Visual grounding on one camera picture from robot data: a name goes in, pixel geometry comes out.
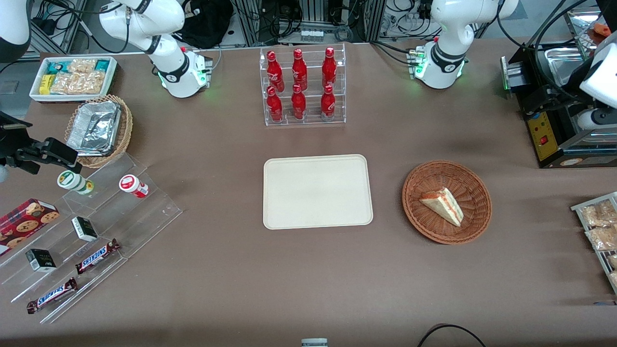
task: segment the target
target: red bottle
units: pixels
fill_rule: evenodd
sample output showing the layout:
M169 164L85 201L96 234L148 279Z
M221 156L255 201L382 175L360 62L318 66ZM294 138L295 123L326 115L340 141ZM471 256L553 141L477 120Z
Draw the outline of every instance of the red bottle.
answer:
M281 64L276 61L276 54L270 51L266 54L268 57L268 79L270 85L276 88L276 91L282 93L285 90L285 82L283 82L283 70Z
M302 90L306 90L309 87L309 76L307 73L307 63L302 58L302 50L294 49L294 65L291 67L294 73L294 83L300 85Z
M326 59L321 66L321 84L324 86L336 82L336 61L334 61L334 48L326 48Z
M307 110L307 99L302 94L302 87L296 83L294 94L291 96L291 104L294 106L294 117L297 120L304 120Z
M321 119L324 122L329 122L334 119L334 103L336 98L332 94L332 85L326 85L323 91L324 93L321 96Z
M283 121L283 104L281 99L276 95L276 90L273 86L268 86L266 91L268 92L266 103L268 104L268 111L270 112L272 122L280 123Z

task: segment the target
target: clear acrylic stand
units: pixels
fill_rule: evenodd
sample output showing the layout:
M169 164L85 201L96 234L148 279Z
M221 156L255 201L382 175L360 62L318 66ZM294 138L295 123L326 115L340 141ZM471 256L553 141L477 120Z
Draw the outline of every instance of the clear acrylic stand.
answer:
M28 302L37 300L75 277L78 291L62 296L32 315L41 323L51 323L176 219L182 210L154 184L145 171L146 168L130 155L122 154L88 177L94 182L92 192L79 195L70 191L56 201L61 215L55 224L40 231L40 235L35 235L32 240L23 242L27 245L20 245L12 254L7 254L6 260L3 259L0 265L3 297L23 306L23 313L27 314ZM136 175L148 185L149 193L145 198L138 199L120 191L118 182L126 174ZM77 237L71 223L76 215L92 222L99 236L95 242L88 243ZM75 265L114 238L122 248L78 275ZM48 250L57 269L48 274L32 271L25 255L30 248Z
M334 48L334 60L336 60L336 82L334 84L333 94L336 98L334 105L334 119L329 122L324 122L321 119L321 96L323 95L323 85L321 84L321 65L326 55L326 48ZM274 123L268 112L268 104L266 99L266 88L270 85L268 79L268 60L265 55L268 51L276 53L276 60L283 69L283 81L285 82L285 90L279 93L283 103L283 121ZM263 99L263 114L266 125L327 125L332 123L345 123L347 121L347 80L346 80L346 59L345 46L343 44L331 45L308 45L302 46L302 56L307 64L308 70L308 89L304 91L304 96L307 100L306 117L304 120L297 120L293 115L291 105L291 95L293 94L292 86L294 85L294 77L291 72L291 67L294 64L294 54L291 51L283 51L281 48L270 47L260 50L259 72L262 80L262 99Z

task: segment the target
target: wicker basket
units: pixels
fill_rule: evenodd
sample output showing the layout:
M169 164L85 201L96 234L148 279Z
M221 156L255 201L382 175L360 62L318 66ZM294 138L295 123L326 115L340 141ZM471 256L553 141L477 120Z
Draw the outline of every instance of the wicker basket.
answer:
M107 157L77 157L77 161L86 167L90 167L92 169L98 169L101 166L105 165L105 163L112 160L115 156L126 151L128 147L128 143L131 140L131 132L133 131L133 116L131 115L131 110L128 109L124 101L117 96L114 95L106 95L102 98L96 98L92 100L86 101L86 103L94 103L94 102L104 102L104 101L113 101L118 103L122 107L122 113L120 114L120 125L118 126L118 135L116 135L115 140L115 149ZM71 134L71 129L73 128L73 122L75 121L75 116L77 115L77 111L73 112L73 116L68 121L67 130L64 132L64 141L68 141L68 136Z
M428 191L448 188L463 211L460 227L452 225L420 202ZM403 185L403 207L409 221L424 236L447 245L471 242L489 226L492 204L482 180L450 161L431 161L413 169Z

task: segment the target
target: table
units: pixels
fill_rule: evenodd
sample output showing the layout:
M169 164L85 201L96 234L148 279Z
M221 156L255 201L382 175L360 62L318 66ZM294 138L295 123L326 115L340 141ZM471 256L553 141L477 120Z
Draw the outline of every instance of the table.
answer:
M569 207L614 191L615 170L537 168L501 87L499 57L514 45L474 42L447 90L409 80L368 44L346 47L348 121L326 128L263 124L259 50L224 51L212 87L189 99L163 90L146 56L117 56L115 94L135 122L128 152L186 212L54 324L27 324L0 296L3 347L415 346L441 322L489 346L614 346L617 309L592 305L614 296ZM74 108L32 102L30 135L63 138ZM266 160L354 153L368 161L371 224L263 226ZM403 212L405 177L433 159L469 167L491 193L493 219L472 243L436 244ZM0 212L61 197L59 172L12 170ZM443 330L425 344L444 345L476 346Z

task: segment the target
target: white tray of snacks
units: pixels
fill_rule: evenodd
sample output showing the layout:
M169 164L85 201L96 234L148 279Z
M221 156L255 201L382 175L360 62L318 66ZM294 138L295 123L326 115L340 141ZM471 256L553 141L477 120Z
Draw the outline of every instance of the white tray of snacks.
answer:
M30 89L38 102L74 102L105 96L117 62L110 56L49 57L43 59Z

